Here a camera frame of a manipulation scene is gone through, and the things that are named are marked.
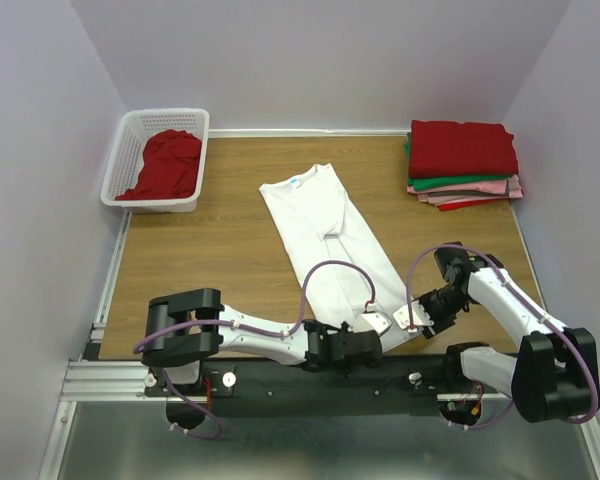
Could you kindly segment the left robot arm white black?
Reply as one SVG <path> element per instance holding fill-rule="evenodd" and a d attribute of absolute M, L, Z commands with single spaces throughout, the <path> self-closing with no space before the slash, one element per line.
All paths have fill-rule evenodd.
<path fill-rule="evenodd" d="M 181 395 L 194 393 L 202 380 L 193 364 L 222 351 L 255 355 L 311 373 L 347 373 L 356 366 L 376 368 L 382 359 L 381 337 L 389 320 L 369 307 L 361 331 L 346 322 L 334 327 L 302 318 L 282 324 L 244 314 L 221 302 L 221 292 L 204 288 L 152 299 L 145 337 L 133 347 L 141 362 L 167 373 Z"/>

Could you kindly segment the white t-shirt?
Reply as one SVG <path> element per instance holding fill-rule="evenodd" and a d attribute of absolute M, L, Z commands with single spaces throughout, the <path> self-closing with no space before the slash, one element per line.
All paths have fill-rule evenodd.
<path fill-rule="evenodd" d="M 375 308 L 388 318 L 407 303 L 406 288 L 365 219 L 330 164 L 312 166 L 287 180 L 263 184 L 260 194 L 270 212 L 299 283 L 309 281 L 306 298 L 315 316 L 334 327 L 348 323 L 355 332 L 371 326 L 362 318 L 372 297 L 362 274 L 327 260 L 354 264 L 372 279 Z"/>

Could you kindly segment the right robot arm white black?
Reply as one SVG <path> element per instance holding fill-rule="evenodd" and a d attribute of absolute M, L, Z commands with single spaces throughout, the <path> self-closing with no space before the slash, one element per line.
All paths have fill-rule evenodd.
<path fill-rule="evenodd" d="M 432 338 L 459 312 L 483 306 L 517 345 L 515 356 L 480 343 L 450 349 L 440 379 L 460 392 L 475 382 L 505 395 L 530 423 L 583 424 L 600 409 L 597 347 L 585 328 L 570 328 L 540 307 L 492 255 L 459 242 L 429 248 L 445 281 L 407 306 L 408 327 Z"/>

